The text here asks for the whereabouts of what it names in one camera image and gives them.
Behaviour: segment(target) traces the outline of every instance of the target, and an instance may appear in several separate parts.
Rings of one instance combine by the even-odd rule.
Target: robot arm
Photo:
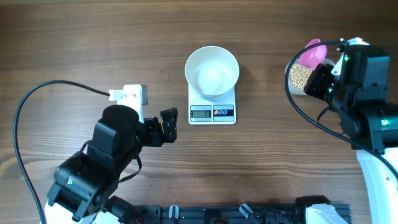
[[[351,145],[363,170],[373,223],[398,223],[398,180],[391,171],[398,170],[398,106],[386,103],[389,56],[359,38],[338,50],[339,63],[319,64],[304,91],[326,101],[341,118],[343,132],[364,146]]]
[[[54,173],[45,206],[49,224],[60,223],[60,220],[91,223],[119,182],[137,174],[120,180],[127,165],[136,159],[141,169],[139,153],[143,146],[160,147],[177,138],[176,108],[160,112],[163,129],[157,118],[142,117],[142,105],[147,103],[146,86],[126,85],[123,91],[109,93],[109,99],[117,100],[118,105],[103,111],[95,125],[93,139],[88,141],[87,153],[82,148]]]

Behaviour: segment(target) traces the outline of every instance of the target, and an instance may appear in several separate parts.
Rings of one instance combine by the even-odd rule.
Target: wooden table
[[[284,90],[284,68],[314,38],[360,36],[391,55],[398,72],[397,1],[189,1],[0,7],[0,223],[38,223],[14,155],[12,125],[24,94],[47,80],[108,91],[148,86],[144,116],[178,108],[178,139],[145,147],[144,168],[116,195],[133,205],[291,203],[325,195],[370,223],[368,196],[350,145],[301,118]],[[231,51],[241,69],[233,126],[188,123],[188,56],[206,45]],[[335,47],[328,48],[334,52]],[[390,100],[397,101],[391,88]],[[325,103],[295,97],[316,118]],[[72,86],[38,90],[21,113],[22,158],[42,205],[55,169],[88,139],[113,102]],[[340,130],[337,115],[322,123]],[[137,169],[132,163],[123,175]]]

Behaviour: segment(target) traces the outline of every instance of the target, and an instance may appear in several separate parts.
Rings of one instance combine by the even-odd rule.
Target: white scale platform
[[[204,99],[188,86],[188,120],[193,125],[234,124],[235,87],[217,99]]]

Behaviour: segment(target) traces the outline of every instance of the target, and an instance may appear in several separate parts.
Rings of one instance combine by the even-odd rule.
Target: plastic container
[[[289,64],[290,64],[290,62],[289,62],[289,63],[286,65],[286,67],[285,67],[285,74],[286,74],[287,67],[289,66]],[[332,65],[332,66],[335,66],[335,65],[336,65],[335,62],[333,62],[332,60],[327,59],[327,58],[324,59],[324,61],[323,61],[322,64],[324,64],[324,65]],[[296,87],[293,86],[293,83],[292,83],[292,81],[290,80],[290,74],[289,74],[289,83],[288,83],[288,85],[289,85],[289,90],[290,90],[290,93],[291,93],[291,94],[293,94],[293,95],[307,95],[307,94],[305,94],[304,90],[299,90],[298,88],[296,88]]]

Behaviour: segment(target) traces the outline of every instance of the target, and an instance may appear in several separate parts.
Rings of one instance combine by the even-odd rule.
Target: white bracket
[[[44,206],[44,213],[48,224],[90,224],[97,215],[97,213],[93,213],[81,218],[79,222],[75,222],[72,220],[73,213],[71,211],[58,203],[50,206],[49,202]]]
[[[148,104],[147,86],[134,84],[125,85],[123,90],[110,90],[110,101],[116,101],[118,105],[128,106],[139,115],[139,121],[144,123],[144,116],[142,115],[142,106]]]
[[[364,42],[362,40],[362,38],[359,37],[355,37],[351,40],[347,40],[348,45],[369,45],[368,43]],[[333,70],[331,71],[331,73],[333,75],[340,75],[341,74],[341,66],[343,64],[343,54],[341,54],[340,56],[340,60],[336,63],[335,67],[333,68]]]
[[[306,224],[347,224],[334,206],[323,204],[312,205],[305,209]]]

